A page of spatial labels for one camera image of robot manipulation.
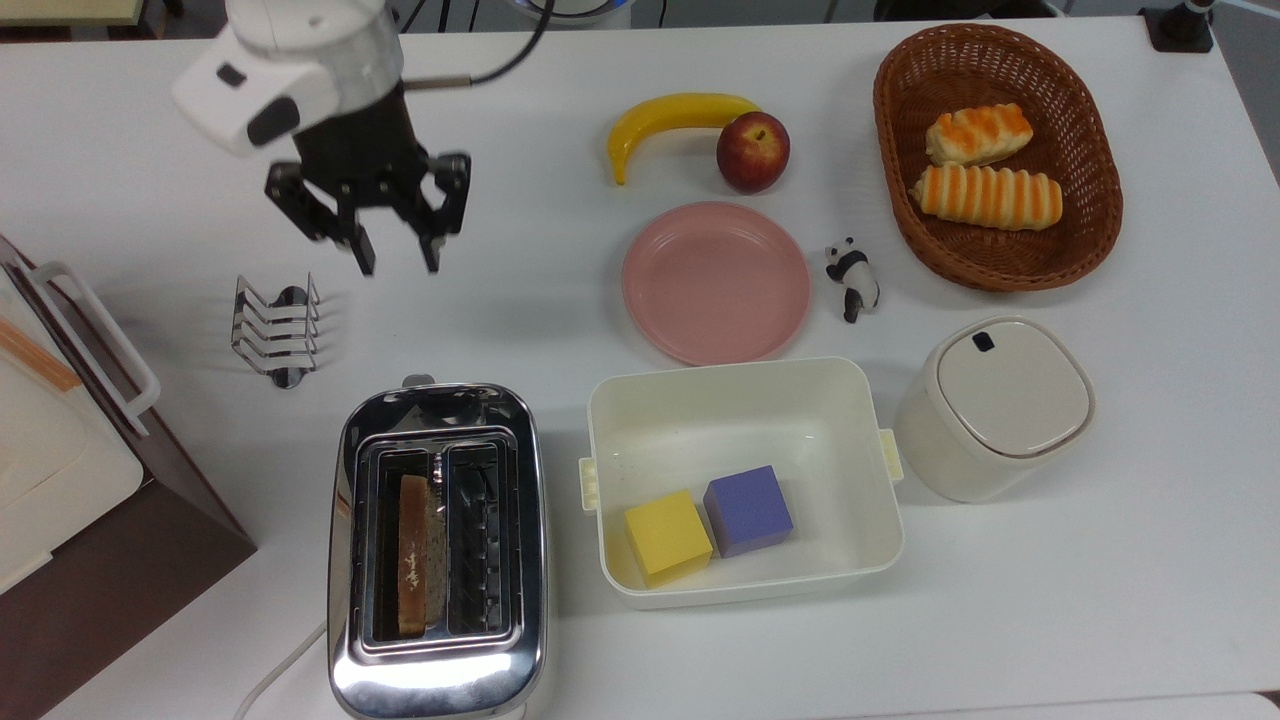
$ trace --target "brown basket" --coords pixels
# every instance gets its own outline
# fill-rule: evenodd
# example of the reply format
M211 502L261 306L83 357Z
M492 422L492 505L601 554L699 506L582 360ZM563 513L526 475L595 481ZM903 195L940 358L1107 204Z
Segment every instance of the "brown basket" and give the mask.
M1062 219L1009 232L920 213L908 188L929 165L924 131L942 113L1000 102L1018 102L1036 135L993 167L1057 181ZM1124 199L1102 118L1075 72L1025 35L960 23L908 37L876 74L876 127L902 236L943 278L993 292L1047 290L1083 278L1111 252Z

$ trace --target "bread roll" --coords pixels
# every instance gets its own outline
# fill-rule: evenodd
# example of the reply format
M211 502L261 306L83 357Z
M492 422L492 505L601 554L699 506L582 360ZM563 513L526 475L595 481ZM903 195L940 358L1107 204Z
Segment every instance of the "bread roll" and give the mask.
M1032 126L1015 104L943 113L924 132L924 151L934 165L987 165L1027 146Z
M1009 168L925 168L911 188L920 210L1005 231L1041 231L1062 219L1062 188L1048 176Z

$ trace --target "panda figurine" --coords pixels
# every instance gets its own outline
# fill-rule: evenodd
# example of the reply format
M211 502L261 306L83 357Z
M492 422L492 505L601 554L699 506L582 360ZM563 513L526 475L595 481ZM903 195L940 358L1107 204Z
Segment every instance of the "panda figurine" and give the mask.
M856 323L858 313L879 304L879 283L861 250L854 250L854 238L846 237L827 249L827 277L845 286L845 322Z

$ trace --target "floor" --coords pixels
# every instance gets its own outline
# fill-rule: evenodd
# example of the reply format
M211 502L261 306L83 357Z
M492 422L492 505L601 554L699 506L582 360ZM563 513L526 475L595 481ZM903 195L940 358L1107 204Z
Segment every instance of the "floor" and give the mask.
M1050 0L1069 14L1132 15L1171 0ZM404 32L527 31L532 20L511 0L390 0ZM173 17L160 0L147 0L142 35L164 38L212 37L227 22L223 0L186 0L182 17ZM631 26L709 27L870 22L874 0L635 0ZM132 28L115 28L111 37L134 37ZM1271 172L1280 182L1280 0L1220 0L1215 35L1222 46L1253 127L1262 141ZM105 28L0 28L0 41L105 40Z

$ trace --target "brown box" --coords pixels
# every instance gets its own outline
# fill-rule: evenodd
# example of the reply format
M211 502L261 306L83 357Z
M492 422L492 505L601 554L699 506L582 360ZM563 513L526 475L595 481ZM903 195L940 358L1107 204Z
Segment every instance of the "brown box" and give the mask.
M253 553L160 416L138 436L113 407L63 331L17 272L26 260L0 237L0 268L36 310L99 407L142 464L142 486L0 594L0 720L40 717ZM55 302L119 387L132 384L92 324Z

